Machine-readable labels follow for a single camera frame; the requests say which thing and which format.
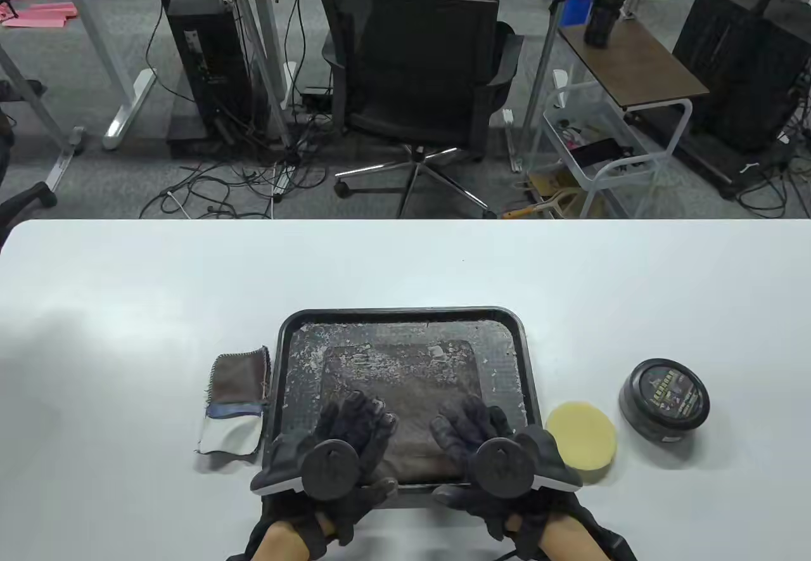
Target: black office chair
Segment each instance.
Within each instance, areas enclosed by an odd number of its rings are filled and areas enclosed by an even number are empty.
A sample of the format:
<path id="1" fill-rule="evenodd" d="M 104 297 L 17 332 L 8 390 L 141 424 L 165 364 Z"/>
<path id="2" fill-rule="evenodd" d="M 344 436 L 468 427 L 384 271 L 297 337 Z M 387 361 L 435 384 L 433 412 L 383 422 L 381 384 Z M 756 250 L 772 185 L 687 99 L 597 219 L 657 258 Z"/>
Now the black office chair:
<path id="1" fill-rule="evenodd" d="M 496 22 L 498 0 L 321 1 L 330 30 L 322 54 L 333 69 L 334 126 L 393 139 L 409 152 L 408 162 L 336 174 L 339 198 L 351 195 L 344 181 L 350 176 L 411 168 L 398 219 L 424 172 L 495 218 L 435 158 L 457 149 L 483 158 L 490 115 L 507 100 L 523 37 Z"/>
<path id="2" fill-rule="evenodd" d="M 0 111 L 0 184 L 3 184 L 3 179 L 6 178 L 13 144 L 14 133 L 11 132 L 11 124 L 8 123 L 6 114 Z M 35 200 L 39 200 L 45 208 L 52 208 L 56 205 L 56 195 L 43 181 L 0 204 L 0 248 L 3 247 L 11 233 L 11 222 Z"/>

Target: yellow sponge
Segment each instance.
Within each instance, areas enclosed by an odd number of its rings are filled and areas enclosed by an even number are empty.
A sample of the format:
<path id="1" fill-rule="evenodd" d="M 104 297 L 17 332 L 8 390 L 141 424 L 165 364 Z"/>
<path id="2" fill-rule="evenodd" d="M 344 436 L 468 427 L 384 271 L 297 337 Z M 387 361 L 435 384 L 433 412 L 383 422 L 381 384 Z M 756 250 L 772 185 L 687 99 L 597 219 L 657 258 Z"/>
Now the yellow sponge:
<path id="1" fill-rule="evenodd" d="M 555 437 L 560 457 L 576 470 L 599 470 L 614 459 L 616 429 L 599 408 L 564 403 L 549 415 L 546 428 Z"/>

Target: pink object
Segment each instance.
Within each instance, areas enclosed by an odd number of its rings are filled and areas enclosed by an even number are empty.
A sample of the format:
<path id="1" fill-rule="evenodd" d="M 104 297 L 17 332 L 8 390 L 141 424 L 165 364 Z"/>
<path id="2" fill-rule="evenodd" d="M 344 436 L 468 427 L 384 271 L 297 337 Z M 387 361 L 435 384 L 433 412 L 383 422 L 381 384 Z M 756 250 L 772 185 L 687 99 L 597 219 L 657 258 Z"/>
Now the pink object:
<path id="1" fill-rule="evenodd" d="M 79 13 L 76 11 L 76 5 L 73 5 L 70 1 L 67 3 L 61 4 L 35 4 L 29 5 L 26 8 L 26 11 L 64 11 L 66 16 L 78 16 Z"/>
<path id="2" fill-rule="evenodd" d="M 65 22 L 64 17 L 55 20 L 12 18 L 3 22 L 3 26 L 13 26 L 20 29 L 60 29 L 63 28 Z"/>
<path id="3" fill-rule="evenodd" d="M 11 11 L 11 8 L 8 7 L 8 4 L 0 4 L 0 22 L 13 17 L 14 13 Z"/>
<path id="4" fill-rule="evenodd" d="M 17 16 L 24 20 L 67 20 L 67 14 L 62 10 L 22 10 Z"/>

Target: black pc case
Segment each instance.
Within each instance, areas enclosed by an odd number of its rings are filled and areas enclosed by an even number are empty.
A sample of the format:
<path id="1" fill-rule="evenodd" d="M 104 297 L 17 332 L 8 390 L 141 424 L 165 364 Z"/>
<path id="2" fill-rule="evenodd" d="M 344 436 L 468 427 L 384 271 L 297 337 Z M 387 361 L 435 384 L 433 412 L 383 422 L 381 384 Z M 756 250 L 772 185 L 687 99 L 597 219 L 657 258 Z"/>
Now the black pc case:
<path id="1" fill-rule="evenodd" d="M 811 6 L 770 0 L 695 0 L 673 55 L 710 89 L 694 101 L 693 132 L 742 153 L 770 146 L 808 94 Z"/>
<path id="2" fill-rule="evenodd" d="M 243 53 L 232 11 L 221 0 L 172 0 L 167 16 L 206 130 L 214 135 L 222 132 L 222 124 L 249 126 L 252 121 L 264 129 L 267 95 L 258 72 L 249 74 L 250 52 Z"/>

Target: hand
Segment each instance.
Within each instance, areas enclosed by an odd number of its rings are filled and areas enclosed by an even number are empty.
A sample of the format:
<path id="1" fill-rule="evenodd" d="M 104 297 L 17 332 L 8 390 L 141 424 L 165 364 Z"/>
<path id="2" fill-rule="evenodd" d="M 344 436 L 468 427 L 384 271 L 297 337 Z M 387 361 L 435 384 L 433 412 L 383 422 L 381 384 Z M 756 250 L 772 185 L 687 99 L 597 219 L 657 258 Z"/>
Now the hand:
<path id="1" fill-rule="evenodd" d="M 470 396 L 458 408 L 440 408 L 440 415 L 431 421 L 431 433 L 451 460 L 469 474 L 470 460 L 478 447 L 495 436 L 510 437 L 513 430 L 500 408 L 485 407 L 481 399 Z M 542 445 L 544 463 L 565 467 L 554 437 L 545 430 L 542 436 L 548 437 Z M 471 483 L 470 488 L 440 486 L 432 497 L 443 506 L 484 519 L 487 532 L 496 540 L 503 540 L 505 535 L 512 538 L 516 555 L 522 559 L 539 558 L 542 554 L 539 543 L 550 517 L 569 515 L 586 528 L 606 555 L 616 561 L 635 561 L 625 540 L 600 527 L 572 493 L 542 487 L 505 500 Z"/>
<path id="2" fill-rule="evenodd" d="M 356 391 L 348 396 L 340 409 L 337 403 L 328 404 L 321 411 L 315 430 L 299 443 L 298 448 L 306 452 L 328 439 L 350 443 L 360 460 L 359 482 L 362 482 L 371 476 L 383 459 L 388 440 L 396 428 L 397 417 L 385 413 L 383 401 L 369 399 Z M 397 481 L 388 478 L 368 487 L 356 486 L 342 498 L 329 502 L 319 502 L 295 491 L 269 495 L 263 517 L 249 539 L 245 558 L 253 558 L 267 529 L 278 521 L 293 527 L 310 551 L 310 559 L 321 558 L 330 541 L 337 539 L 341 546 L 349 544 L 357 521 L 396 492 Z"/>

